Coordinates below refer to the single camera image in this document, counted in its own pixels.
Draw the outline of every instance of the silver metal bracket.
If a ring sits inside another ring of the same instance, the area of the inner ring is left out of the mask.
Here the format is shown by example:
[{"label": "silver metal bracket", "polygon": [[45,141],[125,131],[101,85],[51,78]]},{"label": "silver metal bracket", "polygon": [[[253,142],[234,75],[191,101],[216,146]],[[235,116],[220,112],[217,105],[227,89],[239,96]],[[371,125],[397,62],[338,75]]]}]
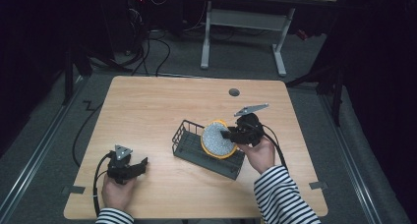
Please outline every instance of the silver metal bracket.
[{"label": "silver metal bracket", "polygon": [[260,104],[260,105],[254,105],[254,106],[245,106],[243,109],[239,110],[237,113],[234,114],[235,117],[247,115],[250,113],[253,113],[255,111],[267,108],[269,106],[268,103]]},{"label": "silver metal bracket", "polygon": [[119,144],[114,145],[114,147],[115,147],[115,151],[116,151],[117,160],[122,160],[127,155],[129,155],[133,152],[132,149],[127,148],[127,147],[123,147]]}]

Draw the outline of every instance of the person's left hand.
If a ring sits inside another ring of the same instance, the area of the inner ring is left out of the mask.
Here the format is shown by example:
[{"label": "person's left hand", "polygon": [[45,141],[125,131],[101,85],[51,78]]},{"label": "person's left hand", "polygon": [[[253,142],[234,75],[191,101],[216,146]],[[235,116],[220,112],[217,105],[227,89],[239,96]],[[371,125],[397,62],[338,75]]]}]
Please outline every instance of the person's left hand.
[{"label": "person's left hand", "polygon": [[125,211],[132,200],[133,188],[136,178],[126,181],[125,185],[117,184],[107,174],[104,176],[103,189],[101,191],[104,205],[106,207],[116,208]]}]

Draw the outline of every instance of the wire basket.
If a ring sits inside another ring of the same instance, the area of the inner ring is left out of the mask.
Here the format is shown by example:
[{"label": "wire basket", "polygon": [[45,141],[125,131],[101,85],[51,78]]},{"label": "wire basket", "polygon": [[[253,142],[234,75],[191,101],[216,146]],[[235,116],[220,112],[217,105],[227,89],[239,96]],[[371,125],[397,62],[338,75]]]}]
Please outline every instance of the wire basket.
[{"label": "wire basket", "polygon": [[242,168],[245,153],[236,150],[225,159],[208,155],[202,148],[201,134],[204,127],[184,120],[172,138],[172,152],[175,156],[236,180]]}]

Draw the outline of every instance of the striped sleeve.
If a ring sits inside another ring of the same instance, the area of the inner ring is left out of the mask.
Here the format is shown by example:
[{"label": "striped sleeve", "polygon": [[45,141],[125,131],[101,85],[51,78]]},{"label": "striped sleeve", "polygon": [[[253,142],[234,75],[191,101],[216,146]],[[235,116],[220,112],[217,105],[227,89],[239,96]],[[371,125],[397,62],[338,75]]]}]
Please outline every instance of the striped sleeve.
[{"label": "striped sleeve", "polygon": [[321,223],[283,166],[271,167],[262,174],[255,182],[255,197],[268,224]]},{"label": "striped sleeve", "polygon": [[98,214],[96,224],[132,224],[133,217],[126,212],[114,208],[102,208]]}]

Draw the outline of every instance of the gray speckled disc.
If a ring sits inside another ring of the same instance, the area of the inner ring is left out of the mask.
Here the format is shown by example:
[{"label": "gray speckled disc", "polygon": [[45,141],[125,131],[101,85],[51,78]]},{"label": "gray speckled disc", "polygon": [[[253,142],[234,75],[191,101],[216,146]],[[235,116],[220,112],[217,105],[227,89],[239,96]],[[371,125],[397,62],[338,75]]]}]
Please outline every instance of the gray speckled disc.
[{"label": "gray speckled disc", "polygon": [[206,126],[202,134],[203,146],[212,154],[224,156],[234,148],[234,143],[221,136],[220,131],[227,131],[221,123],[213,122]]}]

